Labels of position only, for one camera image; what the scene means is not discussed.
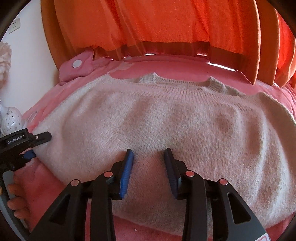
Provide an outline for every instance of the orange curtain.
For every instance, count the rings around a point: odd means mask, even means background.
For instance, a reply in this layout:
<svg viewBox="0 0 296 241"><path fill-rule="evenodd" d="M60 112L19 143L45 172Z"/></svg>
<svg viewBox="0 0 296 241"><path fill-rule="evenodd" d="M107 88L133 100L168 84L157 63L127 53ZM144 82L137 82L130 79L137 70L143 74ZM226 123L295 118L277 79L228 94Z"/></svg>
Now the orange curtain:
<svg viewBox="0 0 296 241"><path fill-rule="evenodd" d="M207 55L254 84L296 84L295 38L266 0L41 0L53 59Z"/></svg>

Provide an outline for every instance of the white button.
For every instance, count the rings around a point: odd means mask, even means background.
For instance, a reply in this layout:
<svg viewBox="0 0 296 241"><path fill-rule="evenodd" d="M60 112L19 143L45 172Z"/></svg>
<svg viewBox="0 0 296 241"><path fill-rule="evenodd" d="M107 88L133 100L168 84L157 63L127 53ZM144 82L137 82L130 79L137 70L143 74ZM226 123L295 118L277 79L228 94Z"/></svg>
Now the white button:
<svg viewBox="0 0 296 241"><path fill-rule="evenodd" d="M78 68L82 64L82 61L80 59L75 60L72 64L73 68Z"/></svg>

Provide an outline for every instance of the metal pin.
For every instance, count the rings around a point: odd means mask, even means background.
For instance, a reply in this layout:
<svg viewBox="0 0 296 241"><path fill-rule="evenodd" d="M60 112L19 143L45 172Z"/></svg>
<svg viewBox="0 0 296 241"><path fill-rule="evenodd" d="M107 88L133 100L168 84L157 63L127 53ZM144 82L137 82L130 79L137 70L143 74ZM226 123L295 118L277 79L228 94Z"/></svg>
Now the metal pin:
<svg viewBox="0 0 296 241"><path fill-rule="evenodd" d="M188 177L193 177L194 176L194 172L193 171L186 171L185 175Z"/></svg>
<svg viewBox="0 0 296 241"><path fill-rule="evenodd" d="M104 177L112 177L113 173L112 172L105 172Z"/></svg>
<svg viewBox="0 0 296 241"><path fill-rule="evenodd" d="M79 184L79 180L75 179L71 181L71 186L75 187Z"/></svg>
<svg viewBox="0 0 296 241"><path fill-rule="evenodd" d="M224 178L222 178L222 179L220 179L220 184L222 184L222 185L227 185L228 184L228 181L226 180L226 179L224 179Z"/></svg>

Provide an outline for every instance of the power socket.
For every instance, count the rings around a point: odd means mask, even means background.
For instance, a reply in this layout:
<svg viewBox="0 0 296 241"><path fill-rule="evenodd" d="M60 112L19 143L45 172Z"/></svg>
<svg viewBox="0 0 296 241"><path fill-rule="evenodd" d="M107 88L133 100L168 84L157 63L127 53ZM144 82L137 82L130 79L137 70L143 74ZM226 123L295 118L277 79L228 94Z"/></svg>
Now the power socket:
<svg viewBox="0 0 296 241"><path fill-rule="evenodd" d="M20 28L20 18L15 19L9 26L8 33L11 34L13 31Z"/></svg>

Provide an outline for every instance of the pink bedding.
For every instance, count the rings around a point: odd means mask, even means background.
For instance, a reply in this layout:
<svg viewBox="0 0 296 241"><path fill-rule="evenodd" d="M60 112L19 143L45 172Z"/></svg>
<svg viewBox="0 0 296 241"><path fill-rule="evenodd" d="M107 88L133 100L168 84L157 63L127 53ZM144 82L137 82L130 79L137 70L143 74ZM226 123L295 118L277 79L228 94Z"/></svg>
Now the pink bedding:
<svg viewBox="0 0 296 241"><path fill-rule="evenodd" d="M32 131L40 121L48 116L72 92L108 72L114 78L133 78L156 72L165 78L196 82L205 81L209 76L213 76L224 84L230 85L246 94L264 91L285 105L294 118L296 117L296 95L290 85L278 88L257 81L255 86L253 86L242 73L210 65L207 59L203 57L150 55L128 57L124 61L114 61L110 58L92 61L92 57L93 52L89 50L61 66L60 85L52 88L36 105L24 114L24 118L29 119L29 131ZM82 61L82 64L77 68L72 66L75 60ZM62 191L64 185L37 158L31 161L25 168L15 172L15 175L25 189L28 207L31 211L28 223L30 229L33 229L49 205ZM267 230L272 240L276 240L281 235L292 217L293 215ZM133 239L139 241L181 240L180 236L172 236L157 230L141 227L117 217L114 217L114 224L118 241ZM86 240L89 240L88 232L86 233Z"/></svg>

